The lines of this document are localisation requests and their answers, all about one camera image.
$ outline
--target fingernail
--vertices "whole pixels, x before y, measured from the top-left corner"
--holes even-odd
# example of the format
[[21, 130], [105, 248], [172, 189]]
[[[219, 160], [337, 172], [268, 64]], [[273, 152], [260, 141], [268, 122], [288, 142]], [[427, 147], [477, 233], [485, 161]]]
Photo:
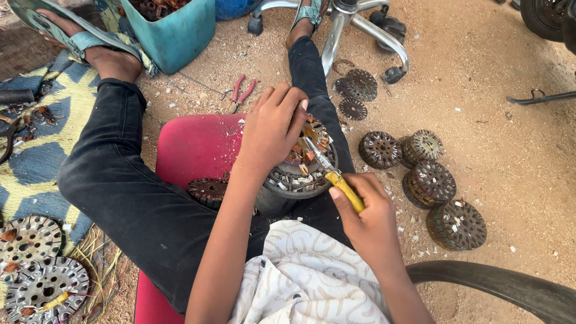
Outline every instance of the fingernail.
[[336, 189], [336, 187], [331, 187], [328, 189], [328, 191], [330, 192], [330, 196], [332, 196], [333, 200], [336, 200], [340, 196], [340, 191]]

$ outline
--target teal sandal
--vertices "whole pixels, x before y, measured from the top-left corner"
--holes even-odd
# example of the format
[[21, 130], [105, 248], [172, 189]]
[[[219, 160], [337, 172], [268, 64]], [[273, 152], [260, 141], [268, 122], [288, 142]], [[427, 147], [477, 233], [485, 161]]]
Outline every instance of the teal sandal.
[[298, 9], [296, 10], [296, 17], [294, 18], [292, 27], [290, 27], [290, 31], [294, 29], [296, 23], [299, 22], [301, 19], [308, 18], [312, 23], [312, 25], [314, 25], [314, 32], [316, 32], [318, 27], [320, 27], [322, 18], [324, 18], [324, 15], [328, 11], [326, 10], [323, 14], [320, 14], [321, 8], [322, 8], [322, 0], [312, 0], [310, 6], [302, 6], [302, 0], [300, 0], [300, 3], [298, 4]]
[[[70, 49], [80, 61], [87, 63], [84, 50], [97, 45], [106, 46], [115, 51], [124, 51], [134, 55], [140, 63], [142, 58], [140, 54], [132, 47], [121, 42], [117, 38], [112, 37], [110, 34], [103, 32], [99, 28], [94, 27], [91, 23], [76, 16], [72, 11], [65, 7], [58, 5], [50, 0], [8, 0], [8, 5], [12, 8], [14, 13], [22, 19], [22, 21], [30, 28], [36, 31], [42, 31], [46, 35], [54, 37], [56, 40], [64, 44]], [[78, 32], [72, 37], [68, 37], [63, 30], [56, 26], [53, 22], [37, 13], [37, 9], [50, 10], [62, 18], [74, 21], [85, 31]]]

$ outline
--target teal plastic bucket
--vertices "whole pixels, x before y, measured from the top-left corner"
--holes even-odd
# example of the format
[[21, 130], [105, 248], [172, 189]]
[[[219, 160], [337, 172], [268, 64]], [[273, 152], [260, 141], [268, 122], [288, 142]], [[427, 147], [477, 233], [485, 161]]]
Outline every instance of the teal plastic bucket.
[[128, 0], [120, 0], [144, 51], [166, 74], [192, 62], [216, 29], [215, 0], [192, 0], [168, 16], [150, 22]]

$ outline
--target sandy ground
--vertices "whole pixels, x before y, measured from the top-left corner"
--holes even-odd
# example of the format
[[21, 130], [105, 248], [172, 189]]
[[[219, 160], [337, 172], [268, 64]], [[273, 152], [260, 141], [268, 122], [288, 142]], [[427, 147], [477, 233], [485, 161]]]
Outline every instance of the sandy ground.
[[[243, 73], [259, 80], [257, 93], [268, 85], [289, 82], [284, 40], [293, 14], [288, 9], [266, 11], [264, 32], [259, 37], [241, 28], [248, 17], [218, 23], [208, 48], [181, 72], [219, 91], [233, 88]], [[378, 79], [378, 97], [366, 104], [368, 118], [349, 122], [353, 130], [346, 136], [356, 169], [362, 171], [365, 165], [357, 147], [368, 131], [386, 131], [400, 138], [422, 128], [432, 130], [447, 150], [439, 162], [457, 181], [456, 197], [475, 205], [488, 229], [486, 244], [477, 250], [446, 252], [438, 248], [435, 254], [435, 243], [425, 225], [411, 223], [412, 216], [424, 219], [426, 212], [411, 205], [402, 193], [400, 179], [407, 169], [392, 168], [395, 179], [376, 171], [402, 211], [397, 222], [405, 229], [399, 237], [406, 263], [438, 259], [477, 262], [576, 288], [574, 101], [528, 107], [506, 101], [508, 95], [527, 97], [532, 88], [549, 94], [573, 91], [576, 58], [562, 44], [530, 33], [518, 11], [494, 1], [397, 0], [390, 14], [408, 26], [404, 46], [411, 68], [398, 84], [385, 85]], [[326, 20], [314, 35], [320, 48], [330, 25]], [[344, 30], [337, 59], [351, 60], [378, 75], [399, 64], [394, 55], [378, 52], [372, 39], [352, 27]], [[327, 78], [336, 105], [340, 97], [331, 89], [338, 77], [332, 71]], [[151, 101], [144, 117], [142, 157], [152, 169], [164, 123], [177, 116], [219, 114], [229, 108], [228, 99], [220, 101], [219, 94], [184, 76], [169, 78], [190, 94], [163, 77], [139, 80]], [[246, 111], [256, 98], [252, 95], [240, 111]], [[512, 120], [505, 117], [506, 112], [513, 115]], [[418, 255], [427, 250], [430, 255]], [[128, 267], [119, 296], [101, 323], [133, 321], [137, 274], [134, 266]], [[418, 288], [438, 323], [540, 322], [516, 306], [473, 289], [444, 283]]]

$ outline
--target white cloth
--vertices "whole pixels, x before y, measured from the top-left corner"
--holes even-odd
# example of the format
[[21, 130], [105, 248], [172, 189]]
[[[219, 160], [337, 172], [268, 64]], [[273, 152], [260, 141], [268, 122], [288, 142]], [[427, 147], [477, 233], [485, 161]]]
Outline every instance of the white cloth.
[[380, 286], [352, 249], [299, 221], [270, 225], [250, 259], [232, 323], [389, 324]]

